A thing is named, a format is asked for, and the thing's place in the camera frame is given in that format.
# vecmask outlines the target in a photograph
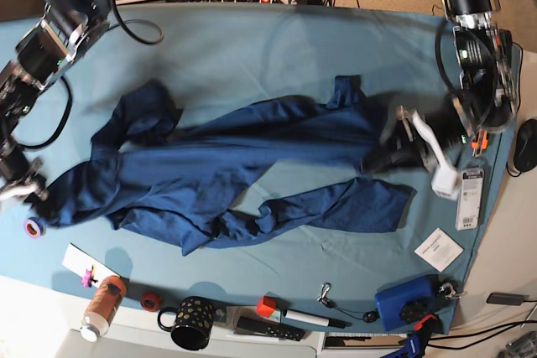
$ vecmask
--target spray can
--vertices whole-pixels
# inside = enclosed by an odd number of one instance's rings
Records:
[[[84,313],[81,327],[84,339],[94,343],[108,332],[125,293],[127,287],[121,278],[110,276],[102,281]]]

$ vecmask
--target black mouse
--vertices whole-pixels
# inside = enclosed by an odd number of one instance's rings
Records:
[[[528,119],[520,125],[513,164],[520,172],[528,172],[537,165],[537,119]]]

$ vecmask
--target mug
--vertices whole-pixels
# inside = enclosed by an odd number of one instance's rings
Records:
[[[175,314],[175,322],[164,326],[160,318],[163,314]],[[159,327],[171,334],[171,339],[179,347],[189,351],[203,350],[209,345],[212,324],[215,317],[214,303],[201,297],[183,299],[179,308],[164,308],[159,312]]]

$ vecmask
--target navy blue cloth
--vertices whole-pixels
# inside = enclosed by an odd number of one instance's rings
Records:
[[[396,230],[409,193],[367,178],[267,200],[259,217],[229,210],[280,160],[359,169],[378,141],[386,109],[370,102],[353,78],[337,77],[326,105],[301,96],[262,101],[170,136],[179,117],[157,81],[122,97],[91,139],[91,159],[49,187],[57,211],[46,224],[105,215],[113,229],[181,246],[183,255],[200,246],[257,244],[300,225]],[[144,147],[121,153],[125,142]]]

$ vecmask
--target tape roll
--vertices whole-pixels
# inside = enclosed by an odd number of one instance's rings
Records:
[[[30,238],[39,238],[44,235],[44,228],[35,218],[28,218],[24,222],[24,232]]]
[[[140,299],[140,305],[142,305],[143,310],[148,312],[159,312],[161,303],[162,299],[154,293],[145,293]]]

